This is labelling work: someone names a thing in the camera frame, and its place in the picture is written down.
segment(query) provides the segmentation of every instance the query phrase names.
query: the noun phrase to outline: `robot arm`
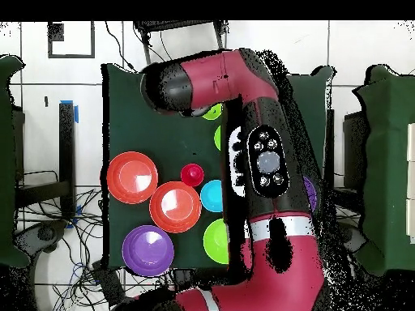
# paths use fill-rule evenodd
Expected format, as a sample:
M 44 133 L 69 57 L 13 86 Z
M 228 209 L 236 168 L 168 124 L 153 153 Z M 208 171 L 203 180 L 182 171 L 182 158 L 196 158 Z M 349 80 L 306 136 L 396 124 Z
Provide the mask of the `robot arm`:
M 242 116 L 252 277 L 212 292 L 183 292 L 176 301 L 184 311 L 311 311 L 323 270 L 301 168 L 267 67 L 253 51 L 239 49 L 153 64 L 143 73 L 143 97 L 161 113 L 195 117 L 195 110 L 242 101 L 228 117 Z

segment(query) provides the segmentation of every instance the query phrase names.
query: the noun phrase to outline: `dark green surface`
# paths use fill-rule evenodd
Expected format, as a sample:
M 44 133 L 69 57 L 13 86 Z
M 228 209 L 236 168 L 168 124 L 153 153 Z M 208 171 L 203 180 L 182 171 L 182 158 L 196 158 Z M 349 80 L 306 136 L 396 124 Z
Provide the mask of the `dark green surface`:
M 205 172 L 202 186 L 220 179 L 220 152 L 213 141 L 221 117 L 214 121 L 204 118 L 181 118 L 178 114 L 165 116 L 154 112 L 143 101 L 139 92 L 141 75 L 119 70 L 107 65 L 109 74 L 109 154 L 110 159 L 124 151 L 139 151 L 149 156 L 159 172 L 159 185 L 179 181 L 185 164 L 200 164 Z M 332 75 L 329 66 L 316 75 L 290 75 L 294 97 L 305 118 L 313 148 L 323 158 L 325 136 L 325 89 Z M 124 266 L 122 242 L 133 228 L 152 224 L 148 203 L 126 205 L 110 196 L 109 199 L 109 264 Z M 199 222 L 189 231 L 170 234 L 175 249 L 173 267 L 220 267 L 203 249 L 203 234 L 208 225 L 221 214 L 202 209 Z
M 23 63 L 14 56 L 0 58 L 0 263 L 26 267 L 28 256 L 13 246 L 15 217 L 15 140 L 8 81 Z
M 323 153 L 326 137 L 326 85 L 331 79 L 333 69 L 324 66 L 314 70 L 311 75 L 288 75 L 293 86 L 294 97 L 302 114 L 307 134 L 310 138 L 315 159 L 323 175 Z
M 376 275 L 389 269 L 415 270 L 415 245 L 406 235 L 406 151 L 408 124 L 415 122 L 415 77 L 395 76 L 376 66 L 357 94 L 370 125 L 363 232 L 373 242 L 363 246 L 357 258 Z

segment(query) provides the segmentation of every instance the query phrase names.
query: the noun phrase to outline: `lime green bowl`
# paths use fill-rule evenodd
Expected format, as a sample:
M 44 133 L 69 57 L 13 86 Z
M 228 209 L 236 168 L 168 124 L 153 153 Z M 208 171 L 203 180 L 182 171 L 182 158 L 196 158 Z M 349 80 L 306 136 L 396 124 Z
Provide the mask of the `lime green bowl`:
M 215 140 L 216 148 L 220 150 L 220 126 L 216 129 L 213 139 Z
M 209 121 L 214 121 L 222 114 L 222 104 L 216 104 L 212 106 L 209 112 L 207 112 L 203 118 L 208 119 Z
M 210 223 L 203 235 L 204 251 L 213 261 L 229 264 L 228 235 L 223 219 Z

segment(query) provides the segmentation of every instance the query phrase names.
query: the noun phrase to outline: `white tile floor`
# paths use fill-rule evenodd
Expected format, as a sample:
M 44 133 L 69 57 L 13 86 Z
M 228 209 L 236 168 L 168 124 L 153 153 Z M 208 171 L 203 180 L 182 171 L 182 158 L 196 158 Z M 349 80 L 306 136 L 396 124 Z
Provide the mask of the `white tile floor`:
M 91 46 L 88 22 L 65 24 L 65 40 L 53 43 L 55 53 L 89 53 Z M 104 22 L 95 22 L 95 58 L 49 59 L 46 23 L 0 23 L 0 54 L 9 53 L 23 59 L 25 67 L 11 78 L 11 94 L 26 113 L 24 163 L 26 172 L 52 169 L 58 172 L 58 111 L 60 100 L 73 100 L 79 106 L 79 123 L 75 125 L 77 192 L 99 188 L 102 161 L 101 63 L 117 63 L 127 69 L 125 59 L 136 70 L 145 67 L 143 47 L 134 34 L 132 22 L 109 22 L 111 37 Z M 229 21 L 228 47 L 270 49 L 277 53 L 293 74 L 309 74 L 318 66 L 336 68 L 333 79 L 332 107 L 335 109 L 336 173 L 344 172 L 344 115 L 361 109 L 352 90 L 362 85 L 367 67 L 386 63 L 399 73 L 415 69 L 415 32 L 411 23 L 398 21 Z M 162 32 L 165 48 L 172 58 L 202 50 L 216 49 L 211 24 Z M 160 33 L 153 33 L 153 49 L 168 58 Z M 151 52 L 154 62 L 160 59 Z M 45 106 L 45 96 L 49 105 Z M 53 181 L 53 175 L 35 175 L 26 182 Z M 336 177 L 336 185 L 342 185 Z M 88 212 L 99 215 L 97 199 Z M 33 215 L 25 214 L 25 219 Z M 100 227 L 93 229 L 101 236 Z M 79 238 L 67 229 L 65 239 L 74 260 L 79 261 Z M 92 260 L 102 255 L 102 239 L 88 239 Z M 57 296 L 51 284 L 66 288 L 72 264 L 63 241 L 51 254 L 43 253 L 36 269 L 36 294 L 40 311 L 52 311 Z M 134 287 L 136 280 L 122 274 L 122 282 L 134 296 L 153 288 L 153 280 Z

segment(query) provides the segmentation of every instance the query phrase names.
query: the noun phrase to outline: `red bowl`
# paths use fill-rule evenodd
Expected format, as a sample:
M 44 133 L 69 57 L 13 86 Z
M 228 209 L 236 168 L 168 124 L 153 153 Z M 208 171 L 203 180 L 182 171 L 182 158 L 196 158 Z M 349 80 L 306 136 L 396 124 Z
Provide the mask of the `red bowl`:
M 166 182 L 150 199 L 150 216 L 157 227 L 180 233 L 192 228 L 202 211 L 197 192 L 184 182 Z
M 156 190 L 157 182 L 156 166 L 139 152 L 124 152 L 109 163 L 108 189 L 120 202 L 138 204 L 146 201 Z

